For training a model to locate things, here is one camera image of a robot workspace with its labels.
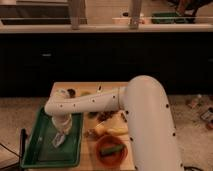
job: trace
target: small food item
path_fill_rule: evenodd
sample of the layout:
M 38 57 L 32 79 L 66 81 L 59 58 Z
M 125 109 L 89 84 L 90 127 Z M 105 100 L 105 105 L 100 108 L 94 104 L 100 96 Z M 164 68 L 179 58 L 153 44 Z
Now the small food item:
M 67 91 L 68 91 L 69 94 L 70 94 L 70 98 L 75 98 L 76 92 L 75 92 L 74 89 L 71 88 L 71 89 L 68 89 Z
M 213 108 L 209 107 L 207 111 L 205 111 L 203 114 L 200 115 L 200 118 L 204 122 L 211 122 L 213 120 Z
M 112 118 L 114 114 L 116 114 L 117 111 L 109 111 L 109 112 L 99 112 L 98 113 L 98 121 L 102 122 L 102 121 L 106 121 L 109 118 Z
M 98 115 L 98 112 L 89 112 L 88 118 L 92 119 L 92 118 L 95 118 L 97 115 Z
M 192 109 L 194 109 L 197 106 L 201 106 L 201 98 L 202 98 L 202 95 L 198 94 L 197 97 L 195 97 L 191 101 L 188 101 L 187 105 Z
M 116 152 L 120 152 L 121 150 L 123 150 L 124 147 L 125 147 L 124 144 L 118 144 L 113 147 L 103 148 L 100 150 L 100 154 L 102 157 L 112 155 Z
M 105 135 L 106 132 L 107 132 L 107 129 L 105 128 L 105 126 L 102 123 L 99 123 L 93 129 L 89 129 L 88 131 L 86 131 L 84 133 L 84 136 L 97 140 L 98 138 Z
M 206 124 L 206 128 L 208 130 L 213 130 L 213 120 L 211 122 L 209 122 L 209 123 Z

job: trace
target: green vegetable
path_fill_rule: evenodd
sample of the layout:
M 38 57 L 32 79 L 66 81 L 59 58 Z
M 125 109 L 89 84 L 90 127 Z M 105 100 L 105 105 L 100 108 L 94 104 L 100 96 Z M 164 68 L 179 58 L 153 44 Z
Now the green vegetable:
M 101 156 L 108 156 L 121 151 L 125 147 L 124 144 L 115 145 L 114 147 L 103 148 L 100 150 Z

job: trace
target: black cabinet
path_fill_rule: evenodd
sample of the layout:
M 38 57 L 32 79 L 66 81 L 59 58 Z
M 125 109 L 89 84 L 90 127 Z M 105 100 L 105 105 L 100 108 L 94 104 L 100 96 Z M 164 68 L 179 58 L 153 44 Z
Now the black cabinet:
M 56 81 L 158 79 L 212 93 L 213 33 L 1 34 L 0 95 L 48 96 Z

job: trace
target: table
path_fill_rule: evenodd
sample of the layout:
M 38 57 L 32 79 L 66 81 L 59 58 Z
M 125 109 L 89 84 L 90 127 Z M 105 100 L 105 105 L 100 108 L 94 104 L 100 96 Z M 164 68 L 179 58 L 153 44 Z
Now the table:
M 52 87 L 51 94 L 56 91 L 58 88 L 65 88 L 65 89 L 75 89 L 76 91 L 76 96 L 80 96 L 82 93 L 95 93 L 98 91 L 99 87 L 101 86 L 102 91 L 106 91 L 112 88 L 120 87 L 120 86 L 125 86 L 126 82 L 56 82 L 54 83 Z M 117 114 L 113 116 L 113 118 L 108 119 L 107 122 L 105 122 L 105 126 L 107 128 L 127 128 L 127 123 L 123 121 L 121 118 L 121 113 L 122 111 L 119 111 Z M 88 118 L 87 113 L 84 113 L 84 124 L 83 124 L 83 129 L 82 129 L 82 134 L 87 131 L 88 129 L 94 128 L 97 124 L 98 121 L 96 118 L 91 119 Z M 125 170 L 125 171 L 132 171 L 135 170 L 135 166 L 133 163 L 133 154 L 132 154 L 132 148 L 130 144 L 130 138 L 129 135 L 122 135 L 119 136 L 120 139 L 124 141 L 124 143 L 127 146 L 128 149 L 128 154 L 124 162 L 120 166 L 120 170 Z M 81 142 L 81 154 L 80 154 L 80 163 L 77 167 L 75 168 L 60 168 L 60 169 L 45 169 L 45 171 L 91 171 L 91 170 L 106 170 L 99 161 L 96 159 L 95 156 L 95 144 L 96 141 L 91 140 L 89 138 L 86 138 L 82 135 L 82 142 Z

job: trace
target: red bowl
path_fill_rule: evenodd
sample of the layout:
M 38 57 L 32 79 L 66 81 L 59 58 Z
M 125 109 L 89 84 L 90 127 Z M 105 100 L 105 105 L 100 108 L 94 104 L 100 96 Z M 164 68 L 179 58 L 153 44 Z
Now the red bowl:
M 113 153 L 109 156 L 101 156 L 100 150 L 102 148 L 110 148 L 115 145 L 124 144 L 124 142 L 119 139 L 118 137 L 111 136 L 111 135 L 105 135 L 102 138 L 100 138 L 96 144 L 96 156 L 98 161 L 105 166 L 106 168 L 112 169 L 117 168 L 121 165 L 121 163 L 124 161 L 124 159 L 127 156 L 128 150 L 125 146 L 121 151 Z

